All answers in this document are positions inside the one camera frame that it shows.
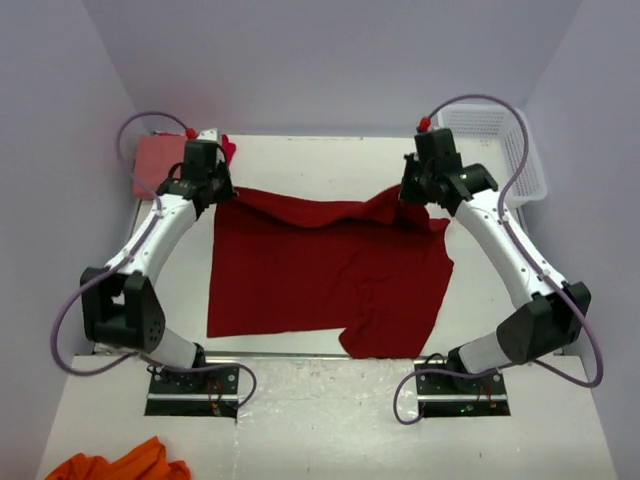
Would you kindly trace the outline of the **dark red t shirt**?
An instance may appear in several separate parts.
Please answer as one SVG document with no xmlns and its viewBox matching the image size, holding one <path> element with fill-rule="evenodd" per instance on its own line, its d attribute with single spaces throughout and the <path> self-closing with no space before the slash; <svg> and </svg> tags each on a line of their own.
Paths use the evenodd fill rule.
<svg viewBox="0 0 640 480">
<path fill-rule="evenodd" d="M 243 188 L 214 214 L 207 334 L 336 329 L 355 359 L 415 358 L 453 273 L 447 227 L 397 187 L 366 201 Z"/>
</svg>

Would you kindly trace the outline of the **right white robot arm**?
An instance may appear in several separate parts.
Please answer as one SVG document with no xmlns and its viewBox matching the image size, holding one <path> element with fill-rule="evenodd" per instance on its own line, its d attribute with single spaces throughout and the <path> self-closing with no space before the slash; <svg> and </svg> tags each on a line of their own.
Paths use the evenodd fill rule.
<svg viewBox="0 0 640 480">
<path fill-rule="evenodd" d="M 463 165 L 449 129 L 419 132 L 414 141 L 415 152 L 405 157 L 400 200 L 434 203 L 456 219 L 498 272 L 514 307 L 494 332 L 451 350 L 448 385 L 467 393 L 482 374 L 533 362 L 575 342 L 591 302 L 586 285 L 569 283 L 542 257 L 488 170 Z"/>
</svg>

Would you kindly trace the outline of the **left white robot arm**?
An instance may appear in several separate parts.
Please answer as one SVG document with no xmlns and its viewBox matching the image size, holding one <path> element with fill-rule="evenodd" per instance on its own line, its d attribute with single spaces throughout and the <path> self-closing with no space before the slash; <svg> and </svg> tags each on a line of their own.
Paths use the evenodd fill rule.
<svg viewBox="0 0 640 480">
<path fill-rule="evenodd" d="M 166 326 L 155 284 L 170 254 L 201 215 L 236 195 L 222 146 L 188 140 L 183 160 L 170 168 L 134 235 L 104 267 L 82 273 L 88 340 L 141 354 L 173 370 L 172 380 L 183 391 L 201 390 L 208 379 L 202 347 Z"/>
</svg>

